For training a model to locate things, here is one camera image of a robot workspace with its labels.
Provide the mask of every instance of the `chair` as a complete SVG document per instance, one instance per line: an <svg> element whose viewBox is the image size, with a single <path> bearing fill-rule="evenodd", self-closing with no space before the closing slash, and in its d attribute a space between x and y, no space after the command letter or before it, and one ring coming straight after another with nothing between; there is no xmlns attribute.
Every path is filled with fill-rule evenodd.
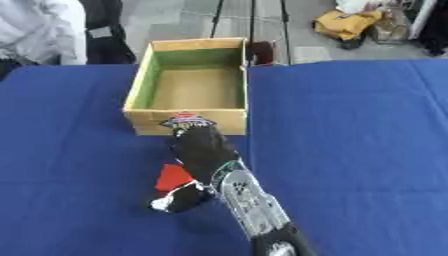
<svg viewBox="0 0 448 256"><path fill-rule="evenodd" d="M126 44L120 24L121 0L79 0L86 11L88 64L132 64L136 57ZM111 36L94 38L91 30L109 28Z"/></svg>

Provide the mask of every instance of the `red object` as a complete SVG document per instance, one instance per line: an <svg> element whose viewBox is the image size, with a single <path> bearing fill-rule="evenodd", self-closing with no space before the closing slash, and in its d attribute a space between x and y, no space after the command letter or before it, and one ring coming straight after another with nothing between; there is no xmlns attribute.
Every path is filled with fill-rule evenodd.
<svg viewBox="0 0 448 256"><path fill-rule="evenodd" d="M156 189L159 191L171 191L191 181L193 181L193 178L182 166L165 164L157 180Z"/></svg>

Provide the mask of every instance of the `floor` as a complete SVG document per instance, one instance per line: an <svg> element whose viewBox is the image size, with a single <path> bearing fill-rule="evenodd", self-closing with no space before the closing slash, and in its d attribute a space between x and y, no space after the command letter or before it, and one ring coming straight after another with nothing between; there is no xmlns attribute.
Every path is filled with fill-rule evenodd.
<svg viewBox="0 0 448 256"><path fill-rule="evenodd" d="M141 58L150 40L208 37L218 0L123 0L128 43ZM378 45L371 40L357 50L316 34L310 22L335 7L334 0L286 0L294 63L341 59L425 57L412 45ZM224 0L217 36L248 36L250 0ZM286 63L280 0L257 0L257 40L277 41L277 60Z"/></svg>

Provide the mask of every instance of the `yellow bag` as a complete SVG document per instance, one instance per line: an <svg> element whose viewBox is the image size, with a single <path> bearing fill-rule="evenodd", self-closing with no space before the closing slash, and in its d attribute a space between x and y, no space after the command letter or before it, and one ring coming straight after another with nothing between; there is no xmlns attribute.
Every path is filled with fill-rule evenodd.
<svg viewBox="0 0 448 256"><path fill-rule="evenodd" d="M349 16L337 10L329 11L316 19L314 30L347 41L361 35L366 28L375 24L382 16L383 13L380 11L363 12Z"/></svg>

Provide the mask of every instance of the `black bag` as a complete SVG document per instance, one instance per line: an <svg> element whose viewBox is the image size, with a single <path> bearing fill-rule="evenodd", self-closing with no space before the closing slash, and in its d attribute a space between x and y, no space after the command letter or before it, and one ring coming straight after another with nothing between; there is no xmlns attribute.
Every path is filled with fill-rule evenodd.
<svg viewBox="0 0 448 256"><path fill-rule="evenodd" d="M429 55L440 56L448 47L448 1L439 0L417 39Z"/></svg>
<svg viewBox="0 0 448 256"><path fill-rule="evenodd" d="M121 0L80 0L86 11L88 64L132 64L136 57L126 44L120 24ZM111 36L94 38L90 30L109 28Z"/></svg>
<svg viewBox="0 0 448 256"><path fill-rule="evenodd" d="M0 59L0 81L6 78L14 69L21 67L22 65L12 59Z"/></svg>

